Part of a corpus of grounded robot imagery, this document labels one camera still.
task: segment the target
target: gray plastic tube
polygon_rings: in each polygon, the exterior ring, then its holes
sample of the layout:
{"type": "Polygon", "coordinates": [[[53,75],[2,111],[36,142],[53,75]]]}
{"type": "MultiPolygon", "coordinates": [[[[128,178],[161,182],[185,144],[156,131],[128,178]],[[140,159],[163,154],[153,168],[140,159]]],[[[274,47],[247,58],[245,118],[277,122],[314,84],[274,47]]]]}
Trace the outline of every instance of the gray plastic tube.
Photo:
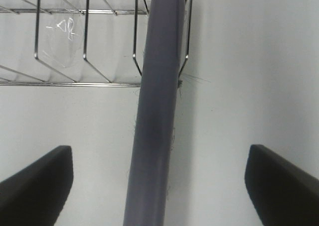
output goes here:
{"type": "Polygon", "coordinates": [[[185,0],[152,0],[124,226],[162,226],[185,0]]]}

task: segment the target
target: wire rack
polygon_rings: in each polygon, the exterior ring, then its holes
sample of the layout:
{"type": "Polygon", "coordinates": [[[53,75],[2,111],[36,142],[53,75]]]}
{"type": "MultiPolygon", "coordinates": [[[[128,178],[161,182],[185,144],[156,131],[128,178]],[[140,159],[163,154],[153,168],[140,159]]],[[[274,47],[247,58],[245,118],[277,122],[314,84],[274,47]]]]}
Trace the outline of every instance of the wire rack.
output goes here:
{"type": "MultiPolygon", "coordinates": [[[[144,41],[143,37],[140,37],[141,35],[145,35],[146,31],[144,29],[144,32],[141,34],[138,34],[138,29],[141,27],[139,24],[139,16],[145,16],[147,18],[149,13],[149,7],[148,7],[148,0],[135,0],[135,6],[132,9],[115,9],[112,7],[112,5],[109,3],[108,0],[101,0],[104,8],[94,8],[91,7],[92,4],[90,3],[92,0],[83,0],[83,4],[81,7],[81,3],[74,0],[59,0],[60,5],[62,7],[55,7],[54,4],[52,4],[50,7],[42,7],[43,2],[45,0],[36,0],[36,2],[31,2],[29,0],[16,0],[20,1],[22,3],[32,7],[11,7],[11,6],[5,6],[5,4],[0,4],[0,13],[6,15],[27,15],[35,14],[35,35],[33,36],[34,40],[34,62],[28,62],[28,64],[24,64],[23,60],[21,60],[19,63],[16,63],[15,68],[6,66],[5,64],[2,64],[0,58],[0,86],[69,86],[69,87],[139,87],[140,86],[140,77],[142,75],[142,69],[140,68],[140,64],[138,59],[143,58],[143,52],[144,52],[144,41]],[[60,51],[60,56],[63,56],[64,59],[71,58],[68,51],[72,51],[72,46],[61,47],[59,46],[59,39],[54,38],[46,38],[44,40],[44,44],[42,44],[44,38],[42,32],[52,30],[53,27],[51,26],[41,26],[42,22],[45,22],[43,19],[45,18],[52,18],[52,16],[75,16],[77,19],[82,20],[83,23],[80,24],[83,28],[83,32],[81,34],[73,33],[72,29],[75,26],[75,21],[73,18],[65,18],[64,20],[60,21],[59,23],[54,23],[54,28],[57,28],[59,30],[62,30],[62,32],[67,32],[68,29],[68,43],[71,42],[74,45],[74,42],[70,41],[70,39],[73,40],[73,37],[76,35],[78,38],[78,46],[81,45],[81,59],[82,62],[75,61],[72,62],[74,65],[72,69],[68,68],[67,64],[61,64],[59,61],[57,61],[55,58],[50,56],[45,51],[42,51],[41,45],[47,45],[48,42],[54,41],[57,42],[57,45],[55,46],[56,51],[60,51]],[[118,77],[109,77],[107,74],[107,69],[110,69],[110,65],[104,64],[105,60],[103,59],[104,55],[107,54],[97,54],[97,49],[101,49],[102,47],[98,47],[99,39],[97,39],[96,42],[94,40],[96,39],[90,39],[90,27],[97,25],[96,23],[99,23],[98,20],[94,23],[91,23],[89,19],[96,15],[111,15],[113,16],[112,19],[107,19],[107,22],[116,21],[117,18],[121,18],[121,16],[134,16],[134,20],[132,20],[132,23],[134,23],[133,28],[133,36],[131,34],[131,38],[133,39],[133,54],[131,55],[133,57],[133,61],[131,61],[131,64],[128,62],[124,62],[124,65],[129,65],[129,70],[124,70],[123,73],[131,72],[134,70],[134,73],[131,75],[133,76],[135,81],[128,80],[118,77]],[[100,62],[102,64],[96,64],[94,63],[94,60],[101,59],[100,62]],[[36,66],[33,70],[24,70],[24,65],[28,66],[36,66]],[[45,74],[43,73],[43,70],[39,70],[41,68],[46,69],[45,74]]],[[[186,10],[186,17],[185,17],[185,27],[184,27],[184,52],[185,55],[183,56],[182,65],[180,68],[181,75],[183,69],[185,68],[185,65],[189,59],[189,41],[190,41],[190,27],[191,27],[191,13],[192,13],[192,1],[193,0],[185,0],[186,3],[188,3],[187,10],[186,10]]],[[[125,20],[124,25],[129,23],[131,19],[125,20]]],[[[147,19],[144,19],[142,22],[142,25],[147,25],[147,19]]],[[[117,71],[117,67],[113,66],[113,73],[117,71]]]]}

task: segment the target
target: white wall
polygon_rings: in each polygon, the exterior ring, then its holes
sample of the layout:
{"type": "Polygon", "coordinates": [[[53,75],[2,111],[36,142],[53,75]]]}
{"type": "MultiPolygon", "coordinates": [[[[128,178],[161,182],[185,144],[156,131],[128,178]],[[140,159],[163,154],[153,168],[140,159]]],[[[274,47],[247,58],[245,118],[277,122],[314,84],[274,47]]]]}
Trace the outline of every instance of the white wall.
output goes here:
{"type": "MultiPolygon", "coordinates": [[[[261,143],[319,178],[318,0],[194,0],[166,226],[261,226],[244,185],[261,143]]],[[[138,89],[0,88],[0,179],[71,145],[57,226],[122,224],[138,89]]]]}

